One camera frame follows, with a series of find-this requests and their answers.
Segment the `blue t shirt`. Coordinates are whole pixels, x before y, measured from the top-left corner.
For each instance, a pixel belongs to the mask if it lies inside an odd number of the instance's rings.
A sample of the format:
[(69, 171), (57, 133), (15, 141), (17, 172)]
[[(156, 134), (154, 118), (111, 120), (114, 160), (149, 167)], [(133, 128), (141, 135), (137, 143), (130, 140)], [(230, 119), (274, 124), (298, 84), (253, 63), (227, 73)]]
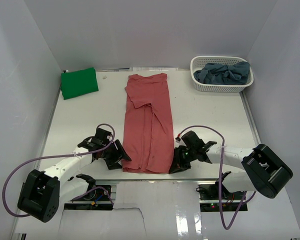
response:
[(245, 85), (248, 82), (250, 64), (246, 61), (234, 65), (207, 63), (194, 72), (194, 79), (206, 85)]

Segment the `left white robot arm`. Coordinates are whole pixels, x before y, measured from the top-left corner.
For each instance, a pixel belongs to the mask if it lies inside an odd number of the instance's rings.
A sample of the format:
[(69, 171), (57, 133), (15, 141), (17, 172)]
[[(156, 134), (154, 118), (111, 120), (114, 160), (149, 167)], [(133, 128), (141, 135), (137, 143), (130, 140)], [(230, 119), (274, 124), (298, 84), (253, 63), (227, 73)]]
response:
[(80, 142), (69, 156), (42, 171), (32, 170), (22, 185), (17, 207), (46, 223), (57, 213), (61, 198), (93, 199), (96, 180), (80, 171), (98, 159), (103, 159), (109, 170), (122, 168), (121, 160), (131, 160), (113, 133), (97, 127), (95, 135)]

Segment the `folded green t shirt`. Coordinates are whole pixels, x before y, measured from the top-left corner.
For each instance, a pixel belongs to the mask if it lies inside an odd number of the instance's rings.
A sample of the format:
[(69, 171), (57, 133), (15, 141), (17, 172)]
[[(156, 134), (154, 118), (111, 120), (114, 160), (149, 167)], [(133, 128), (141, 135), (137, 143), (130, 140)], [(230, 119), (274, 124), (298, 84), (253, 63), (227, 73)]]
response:
[(60, 79), (61, 93), (64, 100), (99, 91), (96, 70), (93, 67), (64, 72), (61, 74)]

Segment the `white plastic basket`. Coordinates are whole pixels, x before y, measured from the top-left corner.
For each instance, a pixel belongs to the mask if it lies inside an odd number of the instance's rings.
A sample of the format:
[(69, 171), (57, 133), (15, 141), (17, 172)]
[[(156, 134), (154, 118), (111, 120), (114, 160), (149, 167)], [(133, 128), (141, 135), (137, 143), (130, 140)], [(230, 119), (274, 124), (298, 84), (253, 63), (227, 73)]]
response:
[(213, 55), (199, 55), (195, 56), (190, 61), (190, 74), (194, 88), (200, 92), (214, 92), (214, 93), (240, 93), (245, 88), (251, 86), (254, 82), (254, 75), (251, 67), (249, 68), (247, 83), (244, 85), (217, 85), (217, 84), (203, 84), (195, 79), (194, 73), (201, 70), (207, 63), (234, 65), (239, 62), (247, 62), (244, 58), (237, 56), (213, 56)]

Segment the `red t shirt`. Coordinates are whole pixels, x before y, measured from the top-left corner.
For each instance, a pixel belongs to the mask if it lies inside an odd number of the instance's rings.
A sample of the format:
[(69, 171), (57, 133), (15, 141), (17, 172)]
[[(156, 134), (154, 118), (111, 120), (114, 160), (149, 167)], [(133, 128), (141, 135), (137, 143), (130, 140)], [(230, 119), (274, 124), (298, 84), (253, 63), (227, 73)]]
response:
[(123, 148), (130, 173), (167, 174), (174, 156), (173, 118), (165, 73), (128, 77)]

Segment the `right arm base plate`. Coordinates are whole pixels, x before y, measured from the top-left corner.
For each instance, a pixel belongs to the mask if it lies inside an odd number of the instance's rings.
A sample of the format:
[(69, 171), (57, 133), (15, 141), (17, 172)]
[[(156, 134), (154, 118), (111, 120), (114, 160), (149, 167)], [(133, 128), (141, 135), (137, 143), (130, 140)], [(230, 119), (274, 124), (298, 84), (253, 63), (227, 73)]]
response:
[[(199, 205), (202, 213), (216, 213), (220, 211), (218, 186), (216, 184), (199, 184), (195, 189), (199, 193)], [(224, 212), (235, 212), (244, 193), (237, 191), (234, 193), (221, 194), (222, 210)]]

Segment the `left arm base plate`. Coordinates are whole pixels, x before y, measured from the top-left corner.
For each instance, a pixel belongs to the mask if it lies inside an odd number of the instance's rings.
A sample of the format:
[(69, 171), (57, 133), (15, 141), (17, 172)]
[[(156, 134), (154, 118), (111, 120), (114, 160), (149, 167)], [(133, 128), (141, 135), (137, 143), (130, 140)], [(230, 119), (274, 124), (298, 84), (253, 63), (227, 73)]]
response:
[(64, 209), (78, 211), (111, 211), (113, 205), (106, 192), (108, 192), (110, 198), (114, 200), (114, 196), (112, 196), (112, 186), (100, 185), (99, 187), (104, 188), (104, 190), (98, 188), (76, 201), (65, 203)]

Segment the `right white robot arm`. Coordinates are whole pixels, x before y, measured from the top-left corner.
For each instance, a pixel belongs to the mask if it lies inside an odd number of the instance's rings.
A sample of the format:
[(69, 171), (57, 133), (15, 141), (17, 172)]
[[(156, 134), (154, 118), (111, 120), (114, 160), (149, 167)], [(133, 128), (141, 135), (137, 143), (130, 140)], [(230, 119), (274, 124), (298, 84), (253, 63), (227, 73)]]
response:
[(215, 141), (204, 142), (190, 130), (176, 137), (183, 141), (174, 149), (170, 174), (191, 168), (191, 162), (227, 165), (241, 172), (222, 172), (215, 181), (216, 195), (226, 200), (235, 192), (258, 192), (273, 199), (292, 179), (292, 170), (265, 144), (254, 148), (228, 147)]

